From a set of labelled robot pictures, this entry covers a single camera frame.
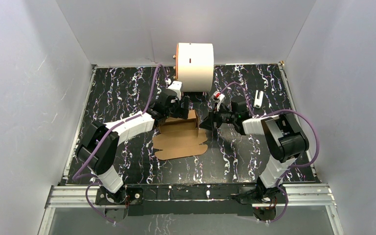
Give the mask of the brown cardboard box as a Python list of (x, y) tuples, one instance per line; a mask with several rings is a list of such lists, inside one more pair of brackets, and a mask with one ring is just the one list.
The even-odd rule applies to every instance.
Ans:
[(204, 154), (208, 145), (206, 131), (199, 128), (199, 116), (189, 110), (188, 118), (169, 117), (159, 127), (159, 134), (153, 137), (155, 157), (171, 160)]

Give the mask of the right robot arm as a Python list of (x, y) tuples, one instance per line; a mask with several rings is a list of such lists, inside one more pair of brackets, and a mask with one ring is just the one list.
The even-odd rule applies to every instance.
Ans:
[(259, 175), (255, 189), (241, 189), (235, 197), (241, 203), (275, 199), (282, 180), (290, 167), (309, 149), (309, 141), (297, 121), (293, 110), (279, 110), (271, 114), (252, 117), (247, 101), (231, 101), (230, 107), (215, 104), (200, 123), (202, 129), (214, 131), (223, 123), (231, 124), (241, 135), (263, 135), (270, 152), (264, 171)]

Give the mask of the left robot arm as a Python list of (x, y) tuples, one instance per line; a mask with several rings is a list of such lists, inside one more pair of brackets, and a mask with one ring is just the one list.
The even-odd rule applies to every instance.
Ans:
[(189, 96), (178, 94), (172, 89), (163, 89), (157, 98), (150, 95), (142, 111), (111, 124), (93, 121), (76, 148), (75, 155), (82, 166), (73, 175), (73, 180), (89, 176), (96, 178), (96, 185), (108, 193), (115, 204), (127, 198), (122, 176), (115, 170), (114, 162), (118, 146), (142, 133), (150, 132), (165, 123), (168, 118), (187, 119)]

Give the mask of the small white plastic clip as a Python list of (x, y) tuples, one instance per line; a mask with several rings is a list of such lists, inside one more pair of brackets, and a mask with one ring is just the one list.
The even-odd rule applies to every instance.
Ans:
[(256, 90), (256, 94), (255, 94), (255, 98), (254, 98), (254, 103), (253, 103), (253, 107), (254, 108), (256, 108), (256, 109), (261, 108), (263, 97), (264, 97), (264, 91)]

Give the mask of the white cylindrical drum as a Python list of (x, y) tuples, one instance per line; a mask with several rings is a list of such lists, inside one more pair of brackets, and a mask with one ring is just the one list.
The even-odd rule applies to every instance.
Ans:
[(177, 44), (176, 79), (182, 83), (182, 92), (210, 92), (213, 83), (213, 69), (213, 44)]

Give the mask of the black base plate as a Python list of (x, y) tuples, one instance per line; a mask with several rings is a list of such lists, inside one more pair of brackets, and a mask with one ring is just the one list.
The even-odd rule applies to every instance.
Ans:
[(234, 214), (257, 220), (272, 220), (285, 202), (284, 187), (268, 202), (241, 203), (236, 200), (241, 189), (255, 189), (256, 183), (231, 184), (142, 184), (126, 185), (127, 198), (115, 203), (109, 193), (97, 190), (95, 204), (107, 211), (123, 208), (128, 216), (157, 214)]

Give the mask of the aluminium frame rail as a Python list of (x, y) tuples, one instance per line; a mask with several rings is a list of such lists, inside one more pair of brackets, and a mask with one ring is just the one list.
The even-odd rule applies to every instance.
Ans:
[(117, 202), (98, 186), (55, 186), (50, 190), (39, 234), (48, 235), (59, 208), (97, 208), (104, 216), (148, 214), (238, 214), (246, 218), (280, 215), (283, 207), (321, 207), (335, 235), (344, 233), (327, 184), (288, 183), (285, 195), (258, 200), (253, 184), (131, 185)]

